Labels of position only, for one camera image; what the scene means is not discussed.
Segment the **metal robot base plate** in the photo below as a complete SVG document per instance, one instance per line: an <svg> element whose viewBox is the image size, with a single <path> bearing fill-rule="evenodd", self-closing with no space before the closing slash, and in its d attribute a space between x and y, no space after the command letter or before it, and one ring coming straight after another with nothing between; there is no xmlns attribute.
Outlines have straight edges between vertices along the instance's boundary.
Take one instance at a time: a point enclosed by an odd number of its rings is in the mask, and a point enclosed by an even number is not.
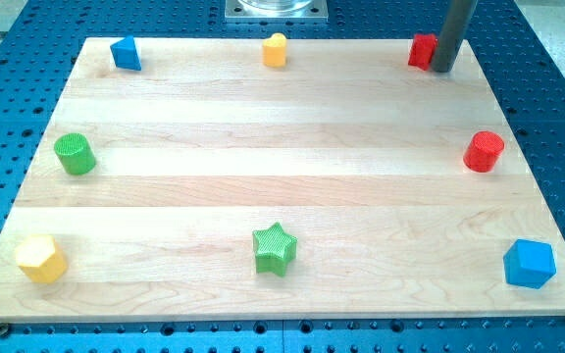
<svg viewBox="0 0 565 353"><path fill-rule="evenodd" d="M326 23L326 0L226 0L227 23Z"/></svg>

